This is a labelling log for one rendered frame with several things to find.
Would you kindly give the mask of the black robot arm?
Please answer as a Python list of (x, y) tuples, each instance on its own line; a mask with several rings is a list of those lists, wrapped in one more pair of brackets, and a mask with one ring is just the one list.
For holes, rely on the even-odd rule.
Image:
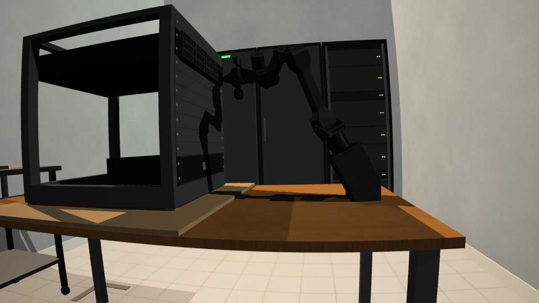
[[(342, 130), (345, 129), (345, 123), (335, 118), (333, 112), (326, 108), (322, 100), (310, 70), (311, 58), (305, 45), (298, 44), (276, 48), (273, 50), (271, 62), (268, 66), (264, 64), (263, 52), (251, 53), (250, 58), (253, 69), (253, 82), (259, 83), (264, 89), (278, 84), (280, 79), (278, 74), (283, 65), (281, 62), (286, 63), (288, 68), (298, 76), (304, 90), (312, 111), (312, 117), (309, 120), (316, 135), (322, 141), (328, 141), (327, 145), (331, 149), (332, 154), (335, 155), (352, 146)], [(232, 68), (232, 77), (236, 80), (237, 84), (243, 84), (244, 81), (249, 79), (246, 76), (247, 72), (248, 69), (237, 66)], [(331, 135), (329, 136), (330, 133)]]

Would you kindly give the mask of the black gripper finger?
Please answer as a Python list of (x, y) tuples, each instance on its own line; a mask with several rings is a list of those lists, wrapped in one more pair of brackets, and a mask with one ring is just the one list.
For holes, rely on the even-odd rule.
[[(226, 82), (228, 84), (232, 84), (234, 86), (234, 79), (221, 79), (220, 81)], [(235, 87), (235, 86), (234, 86)], [(236, 88), (236, 87), (235, 87)]]
[(221, 79), (231, 79), (231, 78), (232, 78), (232, 71), (228, 75), (226, 75), (224, 77), (221, 77), (219, 80), (221, 80)]

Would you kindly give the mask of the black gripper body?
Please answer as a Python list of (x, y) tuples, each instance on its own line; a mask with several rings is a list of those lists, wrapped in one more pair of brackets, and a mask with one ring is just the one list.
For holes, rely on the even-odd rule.
[[(233, 63), (236, 64), (236, 67), (242, 67), (241, 58), (238, 56), (233, 57)], [(247, 81), (244, 81), (243, 84), (253, 84), (253, 71), (249, 70), (246, 73), (246, 76), (249, 77), (249, 79)], [(243, 99), (243, 90), (241, 90), (240, 84), (236, 84), (236, 80), (234, 80), (234, 86), (236, 87), (236, 89), (234, 90), (234, 98), (236, 98), (237, 100)]]

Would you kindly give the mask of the black open rack frame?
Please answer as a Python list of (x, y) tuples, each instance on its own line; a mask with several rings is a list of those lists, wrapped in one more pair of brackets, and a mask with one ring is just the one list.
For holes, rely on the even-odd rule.
[[(69, 50), (49, 43), (158, 19), (159, 33)], [(21, 151), (24, 195), (32, 205), (175, 211), (226, 184), (223, 85), (179, 57), (180, 30), (222, 67), (222, 57), (172, 4), (23, 37)], [(39, 48), (50, 54), (39, 56)], [(40, 182), (38, 81), (108, 98), (107, 174)], [(154, 92), (160, 155), (120, 157), (119, 96)]]

